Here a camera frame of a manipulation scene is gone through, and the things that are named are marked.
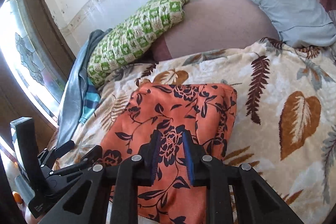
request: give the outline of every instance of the green checkered pillow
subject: green checkered pillow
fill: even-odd
[[[150,0],[97,45],[87,66],[96,87],[117,68],[140,58],[151,44],[184,18],[182,6],[189,0]]]

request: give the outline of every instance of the leaf-patterned blanket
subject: leaf-patterned blanket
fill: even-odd
[[[99,107],[78,126],[75,149],[56,168],[100,144],[144,83],[224,83],[238,93],[225,163],[251,164],[304,223],[322,223],[336,203],[335,50],[298,50],[265,38],[245,49],[124,66],[106,79]],[[171,221],[188,224],[183,216]]]

